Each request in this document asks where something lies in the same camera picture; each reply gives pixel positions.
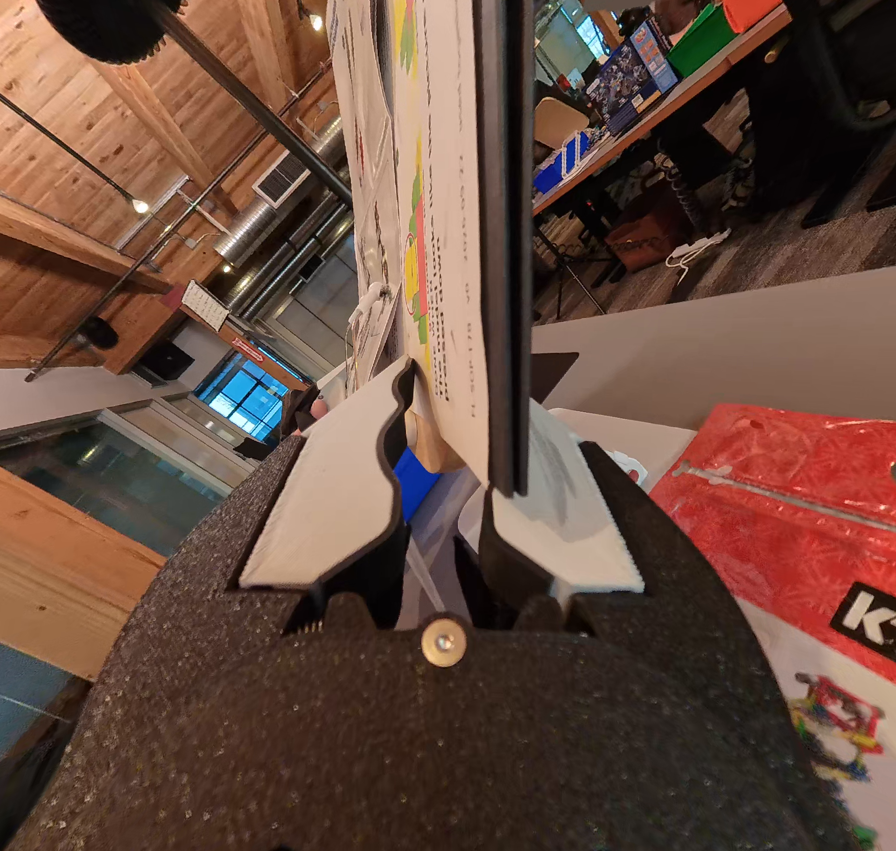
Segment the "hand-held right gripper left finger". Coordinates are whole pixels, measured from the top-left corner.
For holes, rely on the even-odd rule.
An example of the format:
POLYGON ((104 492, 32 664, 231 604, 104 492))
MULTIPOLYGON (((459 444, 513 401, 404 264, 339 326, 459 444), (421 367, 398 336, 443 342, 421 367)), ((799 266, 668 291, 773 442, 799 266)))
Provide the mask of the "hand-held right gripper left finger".
POLYGON ((240 588, 321 588, 391 539, 404 521, 394 468, 415 377, 402 355, 302 432, 240 588))

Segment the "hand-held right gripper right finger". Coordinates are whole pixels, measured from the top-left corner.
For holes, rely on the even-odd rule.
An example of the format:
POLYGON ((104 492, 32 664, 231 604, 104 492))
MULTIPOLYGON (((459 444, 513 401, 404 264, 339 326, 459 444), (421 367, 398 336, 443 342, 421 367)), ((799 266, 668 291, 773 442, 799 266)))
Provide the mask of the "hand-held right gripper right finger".
POLYGON ((643 593, 581 439, 538 403, 530 404, 526 487, 487 492, 479 567, 495 595, 643 593))

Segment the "blue plastic bin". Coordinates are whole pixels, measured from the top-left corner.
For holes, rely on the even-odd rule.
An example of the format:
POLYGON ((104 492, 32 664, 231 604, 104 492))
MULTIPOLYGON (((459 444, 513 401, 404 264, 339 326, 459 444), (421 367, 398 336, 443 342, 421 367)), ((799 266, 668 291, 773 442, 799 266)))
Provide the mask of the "blue plastic bin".
POLYGON ((410 447, 393 471, 399 482, 402 518, 409 523, 442 475, 428 471, 410 447))

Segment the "building instruction sheet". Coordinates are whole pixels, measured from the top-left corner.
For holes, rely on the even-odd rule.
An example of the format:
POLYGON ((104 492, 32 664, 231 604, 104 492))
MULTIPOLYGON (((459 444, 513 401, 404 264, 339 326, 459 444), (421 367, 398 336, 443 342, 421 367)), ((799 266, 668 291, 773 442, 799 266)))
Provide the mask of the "building instruction sheet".
POLYGON ((359 303, 350 317, 349 393, 376 372, 402 291, 392 116, 374 0, 328 0, 328 41, 350 170, 359 303))

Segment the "white book stand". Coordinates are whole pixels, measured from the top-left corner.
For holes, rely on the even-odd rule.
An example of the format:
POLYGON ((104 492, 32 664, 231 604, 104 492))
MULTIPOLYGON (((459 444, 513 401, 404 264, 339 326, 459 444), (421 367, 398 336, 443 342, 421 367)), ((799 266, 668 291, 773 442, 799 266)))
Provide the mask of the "white book stand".
MULTIPOLYGON (((497 394, 496 400, 499 404, 506 402, 504 397, 504 385, 509 382, 504 380, 507 371, 504 368, 504 360, 510 360, 510 354, 504 355, 500 353, 498 356, 498 376, 497 378, 488 379, 489 400, 496 395, 491 391, 498 385, 501 392, 497 394)), ((330 373, 321 379, 321 395, 325 397, 330 408, 334 408, 345 397, 345 373, 346 364, 341 364, 338 368, 333 369, 330 373)), ((504 409, 498 411, 499 408, 491 411, 490 428, 498 428, 499 440, 507 438, 505 434, 510 433, 510 446, 519 440, 520 431, 511 423, 509 427, 504 424, 503 418, 506 413, 504 409)), ((621 462, 623 471, 628 469, 627 473, 637 479, 637 483, 649 491, 655 486, 659 478, 666 473, 678 455, 685 449, 690 440, 695 436, 694 431, 679 429, 663 425, 657 425, 647 422, 637 422, 625 420, 621 418, 596 415, 593 413, 583 413, 568 409, 554 409, 548 411, 545 409, 549 420, 562 423, 566 430, 573 434, 576 442, 586 441, 598 443, 611 457, 616 457, 621 462)), ((449 491, 458 491, 461 494, 462 502, 465 502, 471 496, 480 498, 486 487, 481 485, 476 476, 465 467, 455 472, 446 472, 442 476, 432 475, 434 480, 434 489, 429 491, 427 499, 430 497, 435 500, 436 497, 442 499, 447 498, 449 491)))

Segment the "colourful toy packaging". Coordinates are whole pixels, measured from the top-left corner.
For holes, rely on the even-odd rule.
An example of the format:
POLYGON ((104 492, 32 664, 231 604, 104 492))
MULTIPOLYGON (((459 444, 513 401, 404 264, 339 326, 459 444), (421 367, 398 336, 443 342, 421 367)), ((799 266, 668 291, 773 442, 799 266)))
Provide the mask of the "colourful toy packaging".
POLYGON ((737 600, 860 849, 895 847, 895 424, 719 405, 651 497, 737 600))

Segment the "white task instruction board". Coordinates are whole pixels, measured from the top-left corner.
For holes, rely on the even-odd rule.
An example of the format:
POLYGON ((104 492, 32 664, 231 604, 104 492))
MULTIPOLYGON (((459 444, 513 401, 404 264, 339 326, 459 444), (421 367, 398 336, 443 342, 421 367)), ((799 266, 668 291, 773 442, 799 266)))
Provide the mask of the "white task instruction board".
POLYGON ((527 491, 533 0, 374 0, 392 116, 402 291, 386 352, 416 363, 416 413, 480 482, 527 491), (504 360, 504 400, 488 379, 504 360), (491 411, 514 423, 499 440, 491 411))

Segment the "brown bag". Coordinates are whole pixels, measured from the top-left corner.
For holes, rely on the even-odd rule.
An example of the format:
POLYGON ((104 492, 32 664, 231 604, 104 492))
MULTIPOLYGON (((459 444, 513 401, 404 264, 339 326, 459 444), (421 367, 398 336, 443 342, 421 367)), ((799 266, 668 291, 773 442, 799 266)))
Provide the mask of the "brown bag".
POLYGON ((630 274, 664 262, 693 227, 674 191, 648 189, 622 210, 605 243, 630 274))

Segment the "white power strip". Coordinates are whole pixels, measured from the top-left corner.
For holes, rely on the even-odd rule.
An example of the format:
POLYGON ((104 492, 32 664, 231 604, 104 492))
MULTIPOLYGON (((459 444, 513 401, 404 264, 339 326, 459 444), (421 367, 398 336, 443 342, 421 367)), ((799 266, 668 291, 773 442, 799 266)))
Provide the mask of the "white power strip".
POLYGON ((732 230, 728 228, 722 232, 716 232, 711 236, 704 236, 692 243, 682 244, 671 252, 666 257, 665 265, 667 268, 677 273, 677 285, 680 285, 685 280, 692 263, 712 247, 727 240, 731 235, 731 231, 732 230))

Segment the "blue toy box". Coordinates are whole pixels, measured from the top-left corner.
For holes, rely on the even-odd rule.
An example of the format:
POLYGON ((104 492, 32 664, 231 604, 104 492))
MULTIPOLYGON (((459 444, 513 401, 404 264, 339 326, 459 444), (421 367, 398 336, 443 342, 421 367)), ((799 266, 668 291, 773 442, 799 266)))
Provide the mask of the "blue toy box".
POLYGON ((610 136, 622 135, 679 84, 670 51, 669 39, 655 16, 647 16, 586 86, 586 94, 610 136))

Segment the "green plastic bin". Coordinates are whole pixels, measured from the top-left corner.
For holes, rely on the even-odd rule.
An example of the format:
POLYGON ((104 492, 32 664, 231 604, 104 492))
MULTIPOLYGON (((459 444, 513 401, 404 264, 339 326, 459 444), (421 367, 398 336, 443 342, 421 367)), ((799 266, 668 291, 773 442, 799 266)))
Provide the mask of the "green plastic bin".
POLYGON ((680 79, 696 73, 737 36, 723 5, 711 3, 671 47, 667 60, 680 79))

